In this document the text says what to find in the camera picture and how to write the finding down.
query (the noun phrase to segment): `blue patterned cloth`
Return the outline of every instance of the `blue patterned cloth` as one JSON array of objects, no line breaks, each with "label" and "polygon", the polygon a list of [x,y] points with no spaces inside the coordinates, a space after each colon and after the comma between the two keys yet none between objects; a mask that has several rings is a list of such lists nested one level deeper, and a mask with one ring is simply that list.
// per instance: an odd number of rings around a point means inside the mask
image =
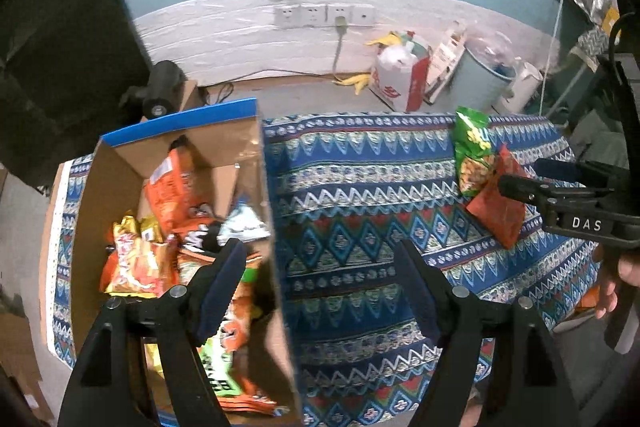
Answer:
[{"label": "blue patterned cloth", "polygon": [[84,184],[94,155],[82,156],[71,162],[66,196],[62,210],[62,226],[58,241],[56,260],[56,289],[53,299],[53,343],[60,360],[73,368],[76,363],[76,348],[71,330],[71,262],[76,233],[76,216]]},{"label": "blue patterned cloth", "polygon": [[[547,326],[596,277],[594,243],[551,235],[532,206],[505,250],[464,206],[450,131],[453,115],[333,114],[268,120],[265,157],[276,264],[296,383],[308,427],[370,425],[415,409],[439,350],[414,321],[393,248],[409,237],[424,260],[481,298],[533,299]],[[491,118],[534,176],[540,157],[574,159],[544,118]],[[476,378],[488,374],[492,343]]]}]

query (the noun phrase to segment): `plug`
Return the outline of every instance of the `plug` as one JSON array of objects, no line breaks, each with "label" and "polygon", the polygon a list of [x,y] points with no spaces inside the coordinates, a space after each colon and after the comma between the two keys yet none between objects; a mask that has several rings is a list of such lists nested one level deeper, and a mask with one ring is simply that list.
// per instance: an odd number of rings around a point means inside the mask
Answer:
[{"label": "plug", "polygon": [[347,32],[348,26],[347,19],[343,15],[338,15],[335,18],[335,30],[338,32],[338,35],[343,36]]}]

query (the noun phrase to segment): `orange snack bag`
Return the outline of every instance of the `orange snack bag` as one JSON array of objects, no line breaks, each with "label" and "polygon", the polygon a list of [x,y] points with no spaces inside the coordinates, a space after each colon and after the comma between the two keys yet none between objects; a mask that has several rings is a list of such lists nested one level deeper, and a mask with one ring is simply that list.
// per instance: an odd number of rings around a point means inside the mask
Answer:
[{"label": "orange snack bag", "polygon": [[500,195],[498,179],[503,174],[528,178],[526,171],[511,155],[506,145],[496,156],[495,172],[480,193],[466,206],[466,211],[490,230],[505,248],[513,248],[524,223],[525,207],[521,201]]},{"label": "orange snack bag", "polygon": [[[222,410],[273,415],[276,403],[248,378],[246,349],[253,312],[254,283],[262,262],[259,252],[250,254],[246,269],[220,323],[218,332],[198,348],[202,365]],[[187,285],[197,270],[215,258],[178,254],[180,283]]]},{"label": "orange snack bag", "polygon": [[146,199],[164,235],[189,219],[190,208],[202,203],[194,193],[193,171],[186,137],[180,136],[145,185]]}]

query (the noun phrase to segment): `power outlet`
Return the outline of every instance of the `power outlet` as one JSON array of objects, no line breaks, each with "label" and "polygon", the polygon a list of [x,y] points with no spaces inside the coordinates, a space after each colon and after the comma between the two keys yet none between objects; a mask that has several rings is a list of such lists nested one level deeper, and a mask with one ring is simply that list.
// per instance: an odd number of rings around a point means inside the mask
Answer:
[{"label": "power outlet", "polygon": [[326,4],[301,4],[301,26],[324,26],[326,23]]},{"label": "power outlet", "polygon": [[298,28],[300,26],[300,5],[276,6],[273,9],[273,23],[278,28]]},{"label": "power outlet", "polygon": [[354,26],[373,26],[376,23],[376,7],[371,4],[354,4],[349,22]]},{"label": "power outlet", "polygon": [[347,22],[351,19],[351,5],[343,3],[333,3],[326,6],[326,24],[334,26],[336,17],[344,17]]}]

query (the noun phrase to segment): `cable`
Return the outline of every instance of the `cable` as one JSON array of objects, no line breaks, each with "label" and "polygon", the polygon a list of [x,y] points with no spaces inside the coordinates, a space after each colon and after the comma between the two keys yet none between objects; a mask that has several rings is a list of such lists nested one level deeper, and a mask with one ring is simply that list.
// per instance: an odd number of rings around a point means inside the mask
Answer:
[{"label": "cable", "polygon": [[[231,94],[234,92],[233,82],[237,82],[238,80],[242,80],[244,78],[247,78],[248,76],[254,76],[254,74],[264,73],[265,71],[278,71],[280,73],[304,74],[305,76],[312,76],[315,78],[330,78],[332,80],[340,80],[340,78],[338,78],[338,76],[336,75],[336,70],[338,67],[338,59],[340,58],[340,52],[342,51],[342,38],[347,32],[347,27],[348,27],[348,24],[347,24],[347,19],[345,19],[345,17],[339,16],[335,18],[335,28],[336,28],[336,31],[338,32],[338,47],[335,49],[334,64],[332,66],[331,73],[308,73],[308,71],[281,70],[279,68],[264,68],[262,70],[252,71],[251,73],[241,74],[239,76],[229,78],[224,82],[220,82],[220,84],[222,84],[222,87],[220,87],[220,91],[218,92],[218,97],[216,98],[216,101],[213,104],[207,103],[207,105],[215,105],[217,103],[224,102],[226,99],[228,99],[228,97],[230,97]],[[226,92],[223,96],[222,90],[225,89],[227,85],[231,86],[231,90],[229,92]]]},{"label": "cable", "polygon": [[554,26],[554,34],[551,37],[551,44],[549,44],[549,53],[546,56],[545,74],[542,76],[542,92],[540,93],[540,110],[538,115],[542,116],[542,104],[545,102],[545,89],[546,89],[546,76],[549,74],[549,66],[551,65],[551,53],[554,50],[554,43],[556,42],[556,35],[560,27],[560,15],[562,14],[562,5],[564,0],[560,0],[560,6],[558,7],[558,15],[556,15],[556,25]]},{"label": "cable", "polygon": [[335,18],[335,30],[338,32],[338,47],[335,49],[334,64],[331,68],[331,73],[335,80],[340,81],[340,78],[335,74],[338,69],[338,58],[340,58],[340,52],[342,51],[342,38],[347,32],[347,19],[342,15]]},{"label": "cable", "polygon": [[224,82],[220,87],[220,90],[218,91],[218,97],[216,98],[216,101],[213,103],[213,105],[224,102],[226,99],[228,99],[232,95],[233,92],[234,92],[234,83],[230,82],[229,80]]}]

